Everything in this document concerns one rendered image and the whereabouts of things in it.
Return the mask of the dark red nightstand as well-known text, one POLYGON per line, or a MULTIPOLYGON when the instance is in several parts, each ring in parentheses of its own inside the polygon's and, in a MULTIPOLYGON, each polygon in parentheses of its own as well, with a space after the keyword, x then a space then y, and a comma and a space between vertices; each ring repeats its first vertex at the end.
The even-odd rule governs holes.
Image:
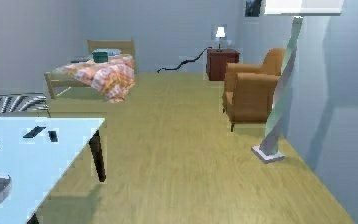
POLYGON ((210 81, 225 79, 226 64, 238 63, 240 53, 234 49, 208 49, 206 71, 210 81))

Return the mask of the white floor lamp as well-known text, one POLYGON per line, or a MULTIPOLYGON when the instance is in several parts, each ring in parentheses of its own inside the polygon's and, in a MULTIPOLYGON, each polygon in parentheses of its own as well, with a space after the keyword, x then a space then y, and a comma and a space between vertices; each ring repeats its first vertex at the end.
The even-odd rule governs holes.
POLYGON ((265 164, 283 160, 285 155, 278 149, 283 118, 289 96, 289 83, 297 52, 297 43, 307 16, 340 16, 344 0, 265 0, 265 16, 292 16, 290 39, 282 60, 281 77, 276 85, 272 111, 265 125, 265 138, 259 145, 252 146, 252 152, 265 164))

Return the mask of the black remote control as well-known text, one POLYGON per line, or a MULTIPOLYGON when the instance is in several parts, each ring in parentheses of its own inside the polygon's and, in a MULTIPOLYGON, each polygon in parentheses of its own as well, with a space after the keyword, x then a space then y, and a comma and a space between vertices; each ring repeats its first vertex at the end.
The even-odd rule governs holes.
POLYGON ((24 135, 24 138, 26 138, 26 139, 34 138, 34 137, 36 137, 39 133, 41 133, 44 129, 45 129, 44 126, 36 126, 36 127, 34 127, 31 131, 29 131, 28 133, 26 133, 26 134, 24 135))

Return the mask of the dark framed picture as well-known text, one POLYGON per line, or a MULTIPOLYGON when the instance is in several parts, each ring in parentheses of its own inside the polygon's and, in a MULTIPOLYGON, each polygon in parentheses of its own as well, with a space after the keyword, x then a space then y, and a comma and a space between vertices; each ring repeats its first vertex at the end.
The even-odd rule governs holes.
POLYGON ((246 0, 245 16, 259 17, 261 13, 262 0, 246 0))

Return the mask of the pale blue table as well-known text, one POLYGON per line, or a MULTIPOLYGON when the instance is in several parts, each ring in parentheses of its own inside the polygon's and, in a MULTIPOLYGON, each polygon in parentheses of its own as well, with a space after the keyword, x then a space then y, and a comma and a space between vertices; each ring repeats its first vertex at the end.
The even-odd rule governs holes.
POLYGON ((0 224, 27 224, 85 146, 91 147, 98 179, 106 179, 99 129, 102 118, 0 117, 0 175, 12 178, 0 204, 0 224), (24 135, 36 126, 34 138, 24 135), (57 142, 51 142, 55 131, 57 142))

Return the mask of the wooden bed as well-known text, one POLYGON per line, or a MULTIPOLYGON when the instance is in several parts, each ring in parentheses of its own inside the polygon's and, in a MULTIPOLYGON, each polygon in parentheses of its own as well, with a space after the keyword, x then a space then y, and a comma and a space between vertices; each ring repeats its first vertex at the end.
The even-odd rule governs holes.
POLYGON ((88 48, 92 55, 88 61, 70 63, 45 74, 50 97, 56 98, 55 87, 92 87, 108 101, 123 101, 135 84, 134 41, 89 40, 88 48))

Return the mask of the white table lamp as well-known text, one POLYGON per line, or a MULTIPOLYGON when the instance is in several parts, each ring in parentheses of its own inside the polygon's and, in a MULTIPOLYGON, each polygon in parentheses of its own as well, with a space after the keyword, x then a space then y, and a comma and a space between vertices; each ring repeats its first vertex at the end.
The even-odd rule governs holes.
POLYGON ((226 37, 226 33, 225 33, 225 27, 224 26, 218 26, 216 33, 215 33, 215 39, 218 42, 218 48, 217 51, 221 52, 221 43, 224 40, 224 38, 226 37))

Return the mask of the orange patterned blanket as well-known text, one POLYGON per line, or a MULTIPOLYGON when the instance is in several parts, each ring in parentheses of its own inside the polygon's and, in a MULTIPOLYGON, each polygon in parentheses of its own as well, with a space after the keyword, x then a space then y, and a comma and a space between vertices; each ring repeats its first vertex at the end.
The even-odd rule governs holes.
POLYGON ((71 63, 55 72, 96 89, 109 102, 124 101, 135 85, 134 59, 130 54, 110 56, 105 63, 95 63, 93 59, 71 63))

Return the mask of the green box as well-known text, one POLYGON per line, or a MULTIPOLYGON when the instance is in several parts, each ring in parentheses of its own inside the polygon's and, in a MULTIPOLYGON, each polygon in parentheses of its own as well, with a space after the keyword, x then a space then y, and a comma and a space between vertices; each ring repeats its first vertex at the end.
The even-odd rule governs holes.
POLYGON ((105 63, 108 61, 108 52, 103 49, 96 49, 92 52, 92 57, 95 63, 105 63))

